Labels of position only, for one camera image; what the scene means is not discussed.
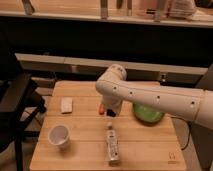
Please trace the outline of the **white gripper black tip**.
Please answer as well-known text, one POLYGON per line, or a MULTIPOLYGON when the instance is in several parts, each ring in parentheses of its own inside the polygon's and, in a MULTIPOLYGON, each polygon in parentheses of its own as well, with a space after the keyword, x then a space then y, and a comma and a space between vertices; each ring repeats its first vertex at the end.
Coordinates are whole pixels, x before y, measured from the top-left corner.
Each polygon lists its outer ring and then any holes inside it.
POLYGON ((120 114, 123 103, 122 100, 111 96, 103 96, 102 103, 108 116, 116 117, 120 114))

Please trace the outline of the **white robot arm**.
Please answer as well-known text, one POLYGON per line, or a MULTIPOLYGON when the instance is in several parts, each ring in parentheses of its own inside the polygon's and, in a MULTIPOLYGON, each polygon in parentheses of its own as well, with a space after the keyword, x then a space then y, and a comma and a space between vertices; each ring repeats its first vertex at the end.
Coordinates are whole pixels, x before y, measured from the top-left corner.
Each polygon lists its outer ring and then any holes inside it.
POLYGON ((106 110, 119 115, 123 101, 180 116, 213 130, 213 91, 133 83, 124 67, 112 64, 98 78, 95 88, 106 110))

